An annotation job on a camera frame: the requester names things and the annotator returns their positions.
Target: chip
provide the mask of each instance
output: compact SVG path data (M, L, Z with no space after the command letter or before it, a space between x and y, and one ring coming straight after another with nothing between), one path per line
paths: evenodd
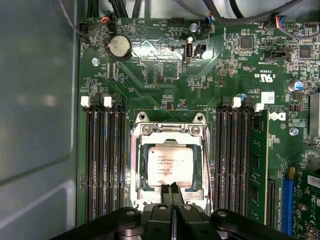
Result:
M252 37L243 36L240 38L240 49L252 49Z
M309 45L301 45L299 48L299 57L301 59L310 59L311 58L312 47Z

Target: ram slot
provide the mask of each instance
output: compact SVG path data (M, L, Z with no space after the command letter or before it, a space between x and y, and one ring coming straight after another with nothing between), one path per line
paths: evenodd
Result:
M237 163L239 159L239 134L240 134L240 125L239 125L239 113L232 113L232 125L231 125L231 145L230 145L230 168L229 168L229 210L236 212L237 211L237 194L239 192L237 186Z
M118 114L118 208L124 207L125 200L125 166L126 166L126 114L120 112Z
M213 185L212 192L214 193L212 196L212 201L214 203L213 209L219 208L220 202L220 145L221 145L221 121L222 121L222 113L220 109L217 109L216 119L215 119L215 141L214 141L214 149L215 149L215 159L213 161Z
M107 213L111 213L113 207L113 196L114 196L114 162L115 162L115 114L108 112L108 124L107 124Z
M103 196L103 174L105 162L105 113L98 112L98 136L97 142L98 158L96 162L96 175L97 175L97 207L98 216L105 215L104 213L104 196Z
M94 113L88 112L86 114L86 199L85 199L85 221L89 222L92 220L92 200L93 200L93 189L92 189L92 165L93 165L93 149L94 149Z
M241 136L240 136L240 161L239 161L239 213L243 216L247 215L248 202L248 161L249 161L249 132L250 114L242 113L241 120Z
M107 141L108 141L108 114L106 112L103 113L103 161L101 163L101 191L102 191L102 203L101 203L101 213L102 215L106 215L108 212L108 205L107 205L107 196L108 196L108 178L107 178L107 169L108 169L108 162L107 162Z
M219 168L219 195L220 195L220 201L219 201L219 208L225 209L226 208L226 199L227 199L227 154L229 149L227 148L228 145L228 126L229 126L229 113L228 112L222 112L222 121L221 121L221 133L220 133L220 168Z

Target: pcie slot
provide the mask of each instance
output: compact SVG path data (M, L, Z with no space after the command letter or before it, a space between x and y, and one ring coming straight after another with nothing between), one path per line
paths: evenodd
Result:
M238 168L237 163L240 161L239 156L239 142L240 142L240 125L239 125L240 114L236 111L232 113L232 134L231 134L231 146L230 146L230 183L229 183L229 210L238 213L238 201L237 195L239 194L239 183L237 181Z
M249 124L250 114L242 113L241 120L241 136L240 136L240 192L239 192L239 213L243 216L247 215L247 201L248 201L248 161L249 161Z
M274 228L275 188L276 182L269 179L267 186L266 225L270 228Z

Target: black memory slot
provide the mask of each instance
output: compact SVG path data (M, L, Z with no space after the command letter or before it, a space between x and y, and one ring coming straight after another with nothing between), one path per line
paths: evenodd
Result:
M219 194L219 187L220 187L220 144L221 144L221 120L222 120L222 114L220 112L220 109L217 109L216 113L216 120L215 120L215 160L213 163L213 170L214 170L214 176L213 176L213 186L212 186L212 192L214 193L213 202L214 206L213 209L219 208L219 202L220 202L220 194Z
M98 178L97 167L100 156L100 118L99 112L94 113L93 119L93 155L92 155L92 218L94 220L98 217Z
M229 168L229 210L236 211L236 193L237 191L237 160L238 160L238 146L239 146L239 113L234 111L232 113L231 125L231 146L230 146L230 168Z
M108 125L107 125L107 213L113 211L113 196L114 196L114 153L115 153L115 114L108 112Z
M248 161L249 161L249 124L250 124L250 114L244 112L242 114L242 126L241 126L241 161L240 161L240 171L241 171L241 186L240 186L240 214L243 216L247 215L247 202L248 202Z
M266 225L270 228L274 228L275 188L276 182L274 180L269 179L267 190Z
M86 114L86 199L85 199L85 221L89 222L92 219L92 156L93 156L93 132L94 132L94 113Z
M125 143L126 143L126 114L119 113L118 125L118 208L124 207L124 184L125 184Z
M104 195L103 195L103 178L104 178L104 162L105 162L105 113L99 112L99 158L97 159L97 200L98 200L98 216L105 215L104 213Z
M220 203L219 208L226 208L226 161L227 161L227 126L228 126L228 113L222 112L222 121L221 121L221 134L220 134L220 168L219 168L219 194L220 194Z
M231 155L231 148L232 148L232 133L233 133L233 124L232 124L232 113L227 113L227 120L226 120L226 139L225 139L225 203L224 208L230 209L230 194L231 194L231 171L232 171L232 155Z

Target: white label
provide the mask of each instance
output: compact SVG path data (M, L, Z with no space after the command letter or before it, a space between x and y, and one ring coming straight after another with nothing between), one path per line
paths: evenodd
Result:
M261 92L262 104L275 104L275 92L274 91L262 91Z
M269 120L280 120L280 121L285 121L286 120L286 113L285 112L271 112L269 114Z
M320 189L320 179L317 177L308 175L308 184Z

